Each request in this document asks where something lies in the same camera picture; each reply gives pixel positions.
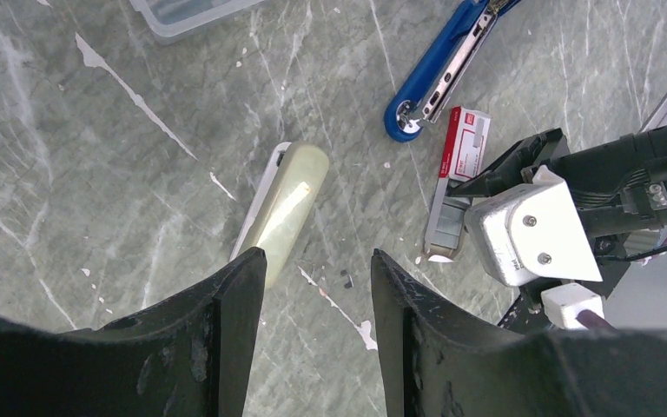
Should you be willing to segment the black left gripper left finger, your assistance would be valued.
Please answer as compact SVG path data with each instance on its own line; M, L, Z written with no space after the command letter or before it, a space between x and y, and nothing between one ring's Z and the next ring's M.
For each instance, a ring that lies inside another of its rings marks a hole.
M0 416L240 416L267 260L251 248L103 328L54 334L0 317Z

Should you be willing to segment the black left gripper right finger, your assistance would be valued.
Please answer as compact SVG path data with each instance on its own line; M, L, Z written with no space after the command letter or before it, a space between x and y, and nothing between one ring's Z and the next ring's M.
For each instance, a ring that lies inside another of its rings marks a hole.
M390 416L667 416L667 330L517 334L382 250L371 287Z

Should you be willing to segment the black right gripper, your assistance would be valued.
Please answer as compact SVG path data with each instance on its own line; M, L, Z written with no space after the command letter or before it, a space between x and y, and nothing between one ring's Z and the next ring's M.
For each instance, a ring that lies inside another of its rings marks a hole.
M466 182L450 180L446 197L471 198L498 195L521 183L528 183L542 164L570 154L567 139L560 128L515 142L507 151L476 177Z

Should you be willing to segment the red white staples box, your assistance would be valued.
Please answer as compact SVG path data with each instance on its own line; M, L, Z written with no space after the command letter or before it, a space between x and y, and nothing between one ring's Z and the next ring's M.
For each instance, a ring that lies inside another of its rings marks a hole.
M454 261L466 237L464 217L472 198L457 196L455 189L481 172L491 117L458 106L452 108L448 121L423 244L426 259L439 263Z

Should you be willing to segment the blue black stapler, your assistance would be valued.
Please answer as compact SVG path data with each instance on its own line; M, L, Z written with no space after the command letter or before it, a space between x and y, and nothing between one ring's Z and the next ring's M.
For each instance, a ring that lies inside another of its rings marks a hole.
M463 1L387 105L385 131L410 142L438 121L468 65L497 21L519 0Z

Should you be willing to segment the small beige white stapler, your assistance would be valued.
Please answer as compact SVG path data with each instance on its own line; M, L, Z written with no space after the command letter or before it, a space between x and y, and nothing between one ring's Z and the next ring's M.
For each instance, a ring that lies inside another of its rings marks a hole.
M329 165L324 151L308 142L281 142L269 157L230 256L234 259L252 247L262 249L266 288L280 276Z

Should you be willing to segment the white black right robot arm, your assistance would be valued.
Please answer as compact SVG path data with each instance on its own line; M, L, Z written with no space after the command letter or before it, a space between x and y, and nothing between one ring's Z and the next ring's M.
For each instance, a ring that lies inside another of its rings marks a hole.
M561 129L549 129L515 142L446 194L495 196L526 183L542 165L566 181L591 240L667 226L667 123L577 153L569 152Z

